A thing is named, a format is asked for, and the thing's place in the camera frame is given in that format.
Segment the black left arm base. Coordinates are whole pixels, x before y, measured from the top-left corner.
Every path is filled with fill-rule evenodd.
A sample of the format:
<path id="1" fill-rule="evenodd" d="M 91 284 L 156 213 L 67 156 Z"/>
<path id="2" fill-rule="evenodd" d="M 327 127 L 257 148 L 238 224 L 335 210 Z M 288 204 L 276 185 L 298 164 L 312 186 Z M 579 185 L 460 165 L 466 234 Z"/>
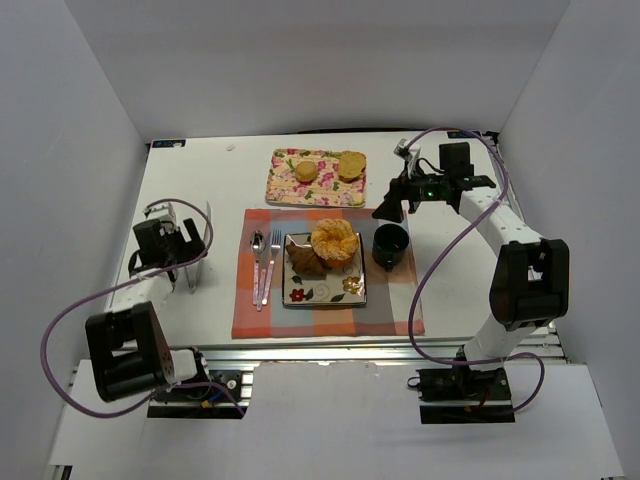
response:
<path id="1" fill-rule="evenodd" d="M 243 398 L 244 373 L 238 369 L 211 369 L 202 351 L 190 348 L 196 375 L 150 401 L 150 419 L 241 420 L 248 408 Z"/>

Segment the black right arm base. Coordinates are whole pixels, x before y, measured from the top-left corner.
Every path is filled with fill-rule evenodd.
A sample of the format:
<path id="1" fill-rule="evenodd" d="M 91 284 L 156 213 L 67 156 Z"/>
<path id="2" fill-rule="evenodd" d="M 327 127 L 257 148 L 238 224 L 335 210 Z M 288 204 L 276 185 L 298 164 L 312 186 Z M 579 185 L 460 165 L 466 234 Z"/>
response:
<path id="1" fill-rule="evenodd" d="M 417 370 L 407 387 L 418 394 L 426 425 L 514 423 L 512 395 L 504 368 L 467 366 Z"/>

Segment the dark brown bread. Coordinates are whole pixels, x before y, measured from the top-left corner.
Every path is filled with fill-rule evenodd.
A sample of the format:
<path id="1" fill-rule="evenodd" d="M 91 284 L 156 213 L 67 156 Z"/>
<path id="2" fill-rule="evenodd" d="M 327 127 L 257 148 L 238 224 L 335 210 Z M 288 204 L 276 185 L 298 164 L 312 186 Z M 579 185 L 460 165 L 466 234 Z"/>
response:
<path id="1" fill-rule="evenodd" d="M 300 276 L 325 278 L 329 268 L 311 247 L 289 244 L 286 247 L 294 272 Z"/>

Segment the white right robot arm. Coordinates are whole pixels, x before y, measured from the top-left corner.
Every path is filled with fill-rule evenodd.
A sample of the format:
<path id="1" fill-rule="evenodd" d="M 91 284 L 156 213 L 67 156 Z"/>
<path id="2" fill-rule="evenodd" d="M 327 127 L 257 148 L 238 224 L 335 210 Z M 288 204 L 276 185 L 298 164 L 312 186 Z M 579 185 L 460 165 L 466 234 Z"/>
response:
<path id="1" fill-rule="evenodd" d="M 567 313 L 569 247 L 526 225 L 504 203 L 506 193 L 490 177 L 476 174 L 469 143 L 440 145 L 440 167 L 430 174 L 419 166 L 420 150 L 407 140 L 401 140 L 394 152 L 404 168 L 390 181 L 374 218 L 399 223 L 404 203 L 414 212 L 424 202 L 444 202 L 469 221 L 468 228 L 477 231 L 496 256 L 491 313 L 448 363 L 470 373 L 494 372 L 523 339 Z"/>

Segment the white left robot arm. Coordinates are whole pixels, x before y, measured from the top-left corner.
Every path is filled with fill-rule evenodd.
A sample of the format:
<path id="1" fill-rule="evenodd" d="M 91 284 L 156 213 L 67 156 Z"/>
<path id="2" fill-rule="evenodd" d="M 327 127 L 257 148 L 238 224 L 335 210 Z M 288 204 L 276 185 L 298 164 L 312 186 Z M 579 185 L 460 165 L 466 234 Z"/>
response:
<path id="1" fill-rule="evenodd" d="M 158 319 L 178 279 L 177 266 L 205 249 L 194 221 L 178 227 L 168 217 L 150 219 L 133 233 L 138 249 L 128 272 L 136 283 L 123 289 L 111 310 L 85 323 L 97 392 L 106 402 L 210 379 L 202 354 L 194 347 L 172 350 Z"/>

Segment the orange bundt cake bread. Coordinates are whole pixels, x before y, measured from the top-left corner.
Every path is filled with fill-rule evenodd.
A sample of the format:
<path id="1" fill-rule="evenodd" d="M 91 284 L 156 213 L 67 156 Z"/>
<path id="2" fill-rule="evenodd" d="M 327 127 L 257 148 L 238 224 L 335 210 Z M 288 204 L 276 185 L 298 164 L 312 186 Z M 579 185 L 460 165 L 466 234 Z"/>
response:
<path id="1" fill-rule="evenodd" d="M 349 221 L 328 218 L 313 228 L 311 246 L 327 267 L 341 268 L 352 262 L 359 251 L 360 240 Z"/>

